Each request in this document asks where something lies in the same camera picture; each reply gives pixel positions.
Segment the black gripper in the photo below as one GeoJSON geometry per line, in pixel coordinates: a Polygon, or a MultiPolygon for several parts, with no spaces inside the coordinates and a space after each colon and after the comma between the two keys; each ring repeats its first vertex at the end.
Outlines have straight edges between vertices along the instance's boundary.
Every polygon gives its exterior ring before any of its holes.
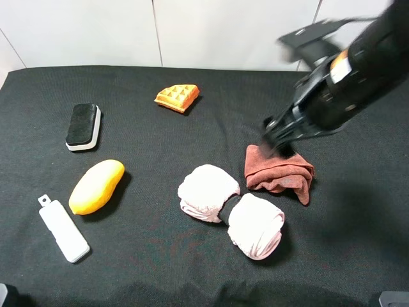
{"type": "Polygon", "coordinates": [[[274,157],[289,159],[296,154],[290,143],[329,136],[344,128],[345,124],[330,130],[318,127],[307,117],[307,113],[300,110],[299,106],[291,104],[278,118],[266,124],[260,151],[267,159],[274,157]]]}

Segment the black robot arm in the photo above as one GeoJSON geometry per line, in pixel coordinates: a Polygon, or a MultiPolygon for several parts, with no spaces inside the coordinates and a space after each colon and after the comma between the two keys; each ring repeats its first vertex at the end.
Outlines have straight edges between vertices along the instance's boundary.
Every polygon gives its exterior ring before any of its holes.
{"type": "Polygon", "coordinates": [[[408,1],[377,17],[322,20],[279,41],[311,69],[289,107],[263,122],[261,152],[287,159],[293,142],[339,132],[408,78],[408,1]]]}

